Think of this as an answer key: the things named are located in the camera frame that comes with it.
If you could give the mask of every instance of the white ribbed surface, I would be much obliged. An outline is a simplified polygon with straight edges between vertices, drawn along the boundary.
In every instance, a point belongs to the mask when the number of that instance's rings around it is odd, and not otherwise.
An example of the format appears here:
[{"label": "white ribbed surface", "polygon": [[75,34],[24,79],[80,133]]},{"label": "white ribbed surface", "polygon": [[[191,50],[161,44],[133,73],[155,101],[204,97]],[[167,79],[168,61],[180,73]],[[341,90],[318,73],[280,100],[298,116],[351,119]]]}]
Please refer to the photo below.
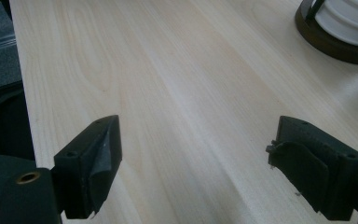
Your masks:
[{"label": "white ribbed surface", "polygon": [[316,21],[328,34],[358,46],[358,0],[326,0]]}]

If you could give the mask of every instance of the round base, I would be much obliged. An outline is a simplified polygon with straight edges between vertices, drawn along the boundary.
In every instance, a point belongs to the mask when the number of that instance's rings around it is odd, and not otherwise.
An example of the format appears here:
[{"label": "round base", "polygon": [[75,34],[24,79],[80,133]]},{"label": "round base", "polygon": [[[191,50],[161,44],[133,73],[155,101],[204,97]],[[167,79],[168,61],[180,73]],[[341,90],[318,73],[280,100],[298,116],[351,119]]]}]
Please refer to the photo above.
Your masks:
[{"label": "round base", "polygon": [[301,35],[316,49],[347,63],[358,64],[358,47],[347,44],[328,34],[313,19],[307,19],[313,0],[304,0],[296,13],[296,27]]}]

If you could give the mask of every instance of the wood grain surface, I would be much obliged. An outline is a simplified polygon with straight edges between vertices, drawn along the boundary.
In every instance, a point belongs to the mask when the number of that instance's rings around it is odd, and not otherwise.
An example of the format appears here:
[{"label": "wood grain surface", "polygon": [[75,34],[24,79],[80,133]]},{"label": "wood grain surface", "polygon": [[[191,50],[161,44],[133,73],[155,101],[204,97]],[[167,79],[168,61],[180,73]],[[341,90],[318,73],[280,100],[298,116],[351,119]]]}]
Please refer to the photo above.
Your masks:
[{"label": "wood grain surface", "polygon": [[300,0],[10,2],[38,166],[120,115],[109,198],[67,223],[330,223],[265,152],[280,115],[358,150],[358,65],[301,37]]}]

